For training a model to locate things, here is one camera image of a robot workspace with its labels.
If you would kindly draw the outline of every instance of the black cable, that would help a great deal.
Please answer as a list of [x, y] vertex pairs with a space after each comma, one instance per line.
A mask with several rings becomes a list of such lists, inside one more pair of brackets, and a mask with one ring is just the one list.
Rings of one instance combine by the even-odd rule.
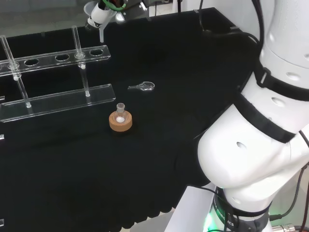
[[213, 36], [213, 37], [224, 37], [224, 36], [229, 36], [229, 35], [245, 35], [245, 36], [249, 36], [251, 37], [257, 44], [260, 44], [259, 45], [259, 54], [261, 52], [261, 47], [263, 46], [262, 44], [264, 43], [264, 21], [263, 21], [263, 15], [262, 15], [262, 8], [261, 8], [261, 5], [259, 3], [259, 0], [252, 0], [253, 2], [253, 5], [255, 7], [255, 11], [258, 15], [258, 19], [259, 19], [259, 25], [260, 25], [260, 34], [263, 35], [263, 40], [259, 41], [254, 35], [250, 34], [250, 33], [247, 33], [247, 32], [243, 32], [243, 31], [232, 31], [232, 32], [229, 32], [227, 34], [216, 34], [216, 33], [213, 33], [212, 31], [210, 30], [205, 30], [204, 29], [204, 26], [203, 26], [203, 22], [202, 22], [202, 6], [203, 6], [203, 2], [204, 0], [201, 0], [200, 1], [200, 4], [199, 4], [199, 10], [198, 10], [198, 18], [199, 18], [199, 24], [202, 28], [203, 31], [207, 32], [210, 36]]
[[228, 34], [223, 34], [223, 35], [214, 34], [214, 37], [223, 37], [223, 36], [229, 36], [229, 35], [246, 35], [246, 36], [251, 37], [257, 44], [260, 43], [258, 38], [256, 38], [254, 35], [252, 35], [250, 33], [247, 33], [247, 32], [243, 32], [243, 31], [232, 31], [232, 32], [230, 32]]
[[177, 5], [178, 5], [178, 13], [180, 14], [182, 11], [182, 0], [177, 0]]
[[258, 54], [261, 53], [263, 45], [264, 45], [264, 37], [265, 37], [265, 26], [264, 26], [264, 20], [263, 20], [263, 11], [261, 7], [261, 2], [260, 0], [252, 0], [252, 3], [254, 5], [256, 14], [257, 14], [257, 19], [259, 22], [259, 27], [260, 27], [260, 43], [259, 43], [259, 52]]
[[306, 196], [306, 206], [305, 206], [305, 212], [304, 212], [304, 219], [303, 224], [301, 225], [299, 232], [303, 232], [306, 221], [307, 221], [307, 215], [308, 215], [308, 206], [309, 206], [309, 182], [308, 182], [308, 188], [307, 188], [307, 196]]
[[[300, 228], [301, 228], [301, 226], [294, 226], [294, 227], [295, 227], [295, 230], [296, 230], [296, 231], [299, 231]], [[303, 229], [303, 231], [309, 232], [309, 227], [305, 226], [304, 229]]]
[[[307, 137], [305, 136], [305, 134], [303, 133], [303, 131], [300, 131], [299, 134], [304, 139], [305, 143], [307, 144], [307, 146], [309, 148], [309, 141], [308, 141]], [[309, 163], [307, 163], [304, 167], [302, 167], [302, 169], [300, 171], [300, 174], [299, 174], [299, 177], [298, 177], [298, 181], [297, 181], [297, 186], [296, 186], [296, 191], [295, 191], [294, 199], [293, 199], [293, 202], [292, 202], [290, 208], [284, 214], [270, 215], [269, 216], [269, 220], [270, 221], [275, 221], [275, 220], [278, 220], [278, 219], [281, 219], [281, 218], [287, 216], [291, 212], [291, 210], [294, 208], [296, 200], [297, 200], [297, 197], [298, 197], [298, 192], [299, 192], [301, 178], [303, 176], [303, 173], [304, 173], [305, 169], [308, 167], [308, 165], [309, 165]]]
[[[209, 191], [209, 192], [212, 192], [212, 193], [215, 194], [218, 198], [220, 198], [221, 201], [223, 201], [223, 202], [226, 203], [228, 206], [230, 206], [231, 209], [232, 209], [232, 211], [233, 211], [233, 206], [232, 206], [229, 202], [227, 202], [225, 199], [223, 199], [217, 192], [215, 192], [215, 191], [213, 191], [213, 190], [211, 190], [211, 189], [209, 189], [209, 188], [197, 187], [197, 186], [193, 186], [193, 187], [198, 188], [198, 189], [203, 189], [203, 190], [206, 190], [206, 191]], [[228, 214], [229, 214], [229, 213], [225, 210], [224, 231], [222, 231], [222, 230], [210, 230], [210, 231], [207, 231], [207, 232], [212, 232], [212, 231], [226, 232]], [[236, 216], [236, 217], [237, 217], [237, 223], [236, 223], [236, 222], [235, 222], [235, 218], [234, 218], [234, 213], [231, 212], [230, 215], [231, 215], [231, 218], [232, 218], [233, 221], [234, 221], [234, 228], [235, 228], [235, 225], [237, 225], [236, 228], [238, 228], [238, 226], [239, 226], [239, 217]]]
[[203, 2], [204, 0], [201, 0], [200, 4], [199, 4], [199, 9], [198, 9], [198, 18], [199, 18], [199, 24], [202, 28], [202, 30], [204, 31], [204, 27], [203, 27], [203, 23], [202, 23], [202, 6], [203, 6]]
[[284, 214], [270, 215], [269, 216], [269, 220], [270, 221], [275, 221], [275, 220], [278, 220], [278, 219], [281, 219], [281, 218], [287, 216], [291, 212], [291, 210], [294, 208], [296, 200], [297, 200], [297, 197], [298, 197], [300, 181], [301, 181], [301, 178], [303, 176], [303, 173], [304, 173], [304, 170], [306, 169], [306, 167], [307, 166], [303, 167], [301, 169], [301, 171], [300, 171], [300, 174], [299, 174], [299, 177], [298, 177], [298, 181], [297, 181], [297, 186], [296, 186], [296, 191], [295, 191], [294, 199], [293, 199], [293, 202], [292, 202], [290, 208]]
[[308, 141], [307, 137], [305, 136], [305, 134], [303, 133], [302, 130], [299, 132], [299, 134], [301, 135], [301, 137], [303, 137], [303, 139], [305, 140], [305, 143], [309, 147], [309, 141]]

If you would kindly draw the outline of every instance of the green light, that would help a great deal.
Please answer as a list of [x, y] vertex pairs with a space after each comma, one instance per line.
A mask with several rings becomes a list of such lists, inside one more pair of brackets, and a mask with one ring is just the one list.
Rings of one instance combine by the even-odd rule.
[[207, 217], [205, 218], [203, 232], [216, 230], [216, 229], [217, 229], [217, 226], [216, 226], [214, 220], [212, 219], [211, 214], [209, 213], [207, 215]]
[[212, 217], [210, 214], [207, 215], [204, 223], [204, 229], [203, 232], [207, 232], [209, 230], [209, 226], [212, 224]]

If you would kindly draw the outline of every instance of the acrylic rod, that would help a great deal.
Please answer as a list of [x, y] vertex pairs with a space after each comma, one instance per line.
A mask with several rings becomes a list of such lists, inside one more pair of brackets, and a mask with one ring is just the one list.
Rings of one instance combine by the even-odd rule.
[[1, 35], [0, 39], [1, 39], [1, 43], [2, 43], [2, 46], [3, 46], [4, 52], [6, 54], [6, 57], [8, 58], [8, 61], [9, 61], [9, 68], [12, 71], [13, 78], [18, 84], [18, 88], [20, 90], [20, 93], [21, 93], [24, 101], [25, 101], [26, 107], [30, 108], [31, 103], [29, 101], [28, 94], [26, 92], [23, 81], [21, 80], [21, 73], [20, 73], [20, 71], [18, 69], [18, 65], [17, 65], [18, 63], [16, 63], [15, 60], [14, 60], [14, 57], [12, 55], [11, 49], [9, 47], [8, 41], [6, 40], [5, 35]]
[[[74, 43], [75, 43], [75, 48], [76, 48], [75, 57], [77, 59], [82, 59], [82, 58], [85, 57], [85, 54], [82, 52], [82, 47], [81, 47], [81, 43], [79, 41], [78, 30], [77, 30], [76, 26], [72, 27], [72, 32], [73, 32]], [[80, 67], [83, 86], [84, 86], [84, 89], [85, 89], [85, 95], [86, 95], [86, 97], [90, 97], [87, 74], [86, 74], [86, 63], [80, 62], [80, 63], [78, 63], [78, 67]]]

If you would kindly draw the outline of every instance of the black tablecloth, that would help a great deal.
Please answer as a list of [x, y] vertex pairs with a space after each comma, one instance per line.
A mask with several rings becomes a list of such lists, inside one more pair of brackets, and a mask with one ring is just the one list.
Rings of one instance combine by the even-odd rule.
[[[203, 22], [218, 33], [232, 26], [215, 9]], [[79, 34], [82, 47], [99, 45], [97, 34]], [[8, 41], [15, 57], [74, 48], [70, 29]], [[0, 125], [0, 232], [117, 232], [175, 207], [187, 184], [208, 182], [193, 138], [250, 74], [254, 43], [205, 37], [198, 14], [186, 12], [111, 23], [105, 44], [112, 58], [88, 63], [88, 81], [111, 83], [116, 101]], [[30, 97], [82, 88], [76, 65], [23, 81]], [[155, 90], [127, 90], [142, 81]], [[0, 78], [1, 95], [20, 99], [11, 76]], [[133, 115], [130, 133], [109, 128], [118, 102]]]

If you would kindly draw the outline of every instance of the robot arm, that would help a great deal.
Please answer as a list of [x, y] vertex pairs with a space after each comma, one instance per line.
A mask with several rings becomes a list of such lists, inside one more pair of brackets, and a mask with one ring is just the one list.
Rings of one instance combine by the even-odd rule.
[[[203, 172], [223, 188], [235, 209], [263, 211], [309, 161], [308, 147], [298, 134], [303, 130], [309, 137], [307, 9], [307, 0], [275, 1], [259, 69], [241, 92], [241, 103], [231, 105], [199, 142]], [[270, 231], [268, 223], [263, 232]]]
[[121, 0], [115, 1], [99, 0], [89, 2], [85, 5], [84, 11], [90, 16], [86, 22], [86, 29], [98, 30], [105, 28], [110, 20], [115, 16], [117, 23], [123, 23], [147, 11], [147, 7], [142, 0]]

